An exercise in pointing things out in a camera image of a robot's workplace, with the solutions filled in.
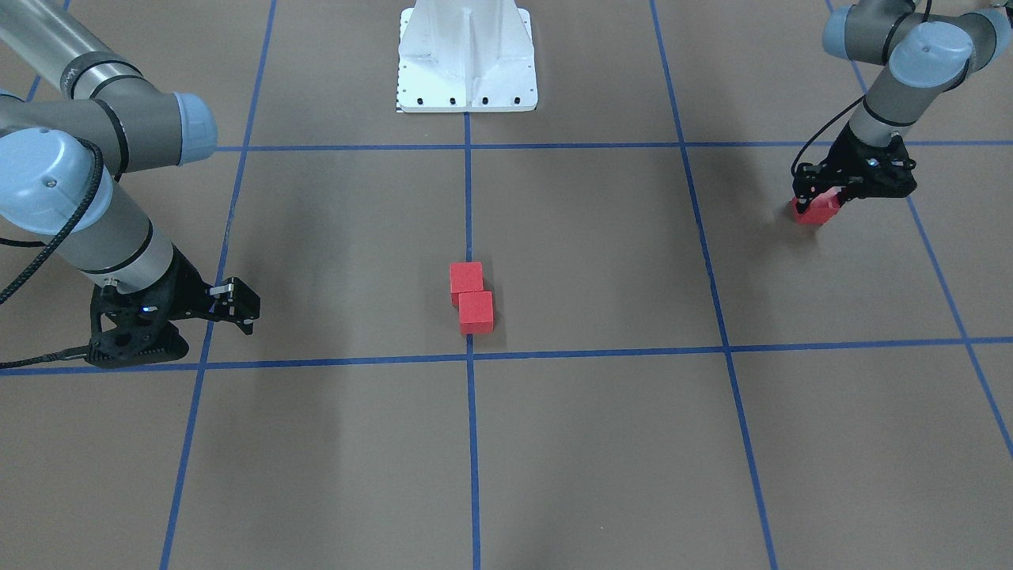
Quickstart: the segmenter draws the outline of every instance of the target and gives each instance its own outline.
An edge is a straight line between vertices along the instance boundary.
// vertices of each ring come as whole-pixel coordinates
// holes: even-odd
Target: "floor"
[[[812,229],[788,166],[878,73],[830,2],[527,0],[539,107],[470,116],[394,111],[407,4],[73,0],[215,109],[215,156],[123,183],[263,316],[0,375],[0,568],[1013,567],[1013,56],[912,131],[911,199]],[[0,360],[89,296],[48,263]]]

